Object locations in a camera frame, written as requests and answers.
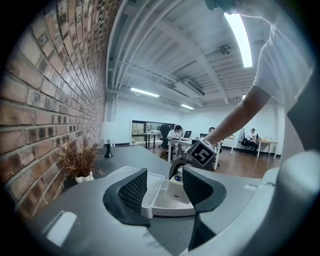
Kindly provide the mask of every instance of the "potted plant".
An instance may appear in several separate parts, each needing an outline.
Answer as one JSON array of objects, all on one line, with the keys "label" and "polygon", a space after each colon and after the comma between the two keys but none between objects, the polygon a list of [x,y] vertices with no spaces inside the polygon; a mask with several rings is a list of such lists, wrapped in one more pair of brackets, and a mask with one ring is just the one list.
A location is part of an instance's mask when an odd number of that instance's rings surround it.
[{"label": "potted plant", "polygon": [[69,136],[64,136],[64,138],[67,145],[59,146],[60,151],[57,155],[59,156],[58,163],[65,169],[68,176],[75,178],[77,183],[82,183],[94,180],[93,173],[103,174],[94,165],[98,143],[89,146],[89,141],[84,136],[79,146],[77,140],[71,140]]}]

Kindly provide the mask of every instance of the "window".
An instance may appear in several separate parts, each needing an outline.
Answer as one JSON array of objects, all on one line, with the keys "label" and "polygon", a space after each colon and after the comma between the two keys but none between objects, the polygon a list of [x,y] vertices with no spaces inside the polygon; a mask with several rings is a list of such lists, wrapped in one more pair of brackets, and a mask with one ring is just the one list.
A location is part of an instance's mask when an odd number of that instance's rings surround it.
[{"label": "window", "polygon": [[160,140],[162,135],[160,134],[160,127],[163,125],[169,125],[171,129],[175,127],[172,123],[163,123],[163,122],[148,122],[148,121],[136,121],[132,120],[132,129],[131,129],[131,141],[132,143],[145,142],[146,136],[144,133],[156,133],[159,132],[159,135],[155,136],[155,140]]}]

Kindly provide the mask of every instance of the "lamp shade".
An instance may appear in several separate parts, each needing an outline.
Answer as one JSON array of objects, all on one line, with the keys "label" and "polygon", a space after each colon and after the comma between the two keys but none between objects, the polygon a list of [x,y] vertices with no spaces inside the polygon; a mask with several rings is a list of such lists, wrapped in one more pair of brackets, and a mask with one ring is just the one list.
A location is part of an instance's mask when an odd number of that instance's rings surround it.
[{"label": "lamp shade", "polygon": [[100,139],[113,140],[116,136],[115,131],[115,122],[103,122],[101,126]]}]

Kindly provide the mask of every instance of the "black mesh pad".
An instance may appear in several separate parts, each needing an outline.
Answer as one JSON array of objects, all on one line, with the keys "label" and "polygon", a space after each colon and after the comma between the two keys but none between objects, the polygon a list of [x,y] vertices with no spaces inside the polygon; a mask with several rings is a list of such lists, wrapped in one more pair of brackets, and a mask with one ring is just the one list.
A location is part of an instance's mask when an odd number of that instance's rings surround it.
[{"label": "black mesh pad", "polygon": [[224,185],[207,178],[188,167],[182,169],[183,189],[195,209],[195,221],[189,250],[192,250],[212,239],[212,232],[199,217],[200,213],[211,212],[220,205],[227,196]]},{"label": "black mesh pad", "polygon": [[141,214],[141,205],[147,192],[147,172],[120,188],[118,197],[131,211]]},{"label": "black mesh pad", "polygon": [[182,176],[183,189],[193,207],[213,194],[214,189],[210,184],[204,182],[190,172],[183,169]]},{"label": "black mesh pad", "polygon": [[126,225],[150,227],[150,221],[141,215],[141,207],[147,192],[148,171],[137,171],[112,184],[103,195],[103,204],[107,211],[118,221]]}]

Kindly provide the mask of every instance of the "table lamp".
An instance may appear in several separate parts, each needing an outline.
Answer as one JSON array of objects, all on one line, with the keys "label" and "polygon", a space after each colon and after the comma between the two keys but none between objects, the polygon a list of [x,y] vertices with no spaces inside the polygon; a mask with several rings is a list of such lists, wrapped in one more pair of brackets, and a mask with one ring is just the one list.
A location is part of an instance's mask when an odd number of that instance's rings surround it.
[{"label": "table lamp", "polygon": [[101,126],[100,138],[104,140],[104,143],[107,140],[105,158],[112,158],[114,156],[111,152],[110,140],[114,140],[115,138],[115,127],[116,123],[114,122],[103,122]]}]

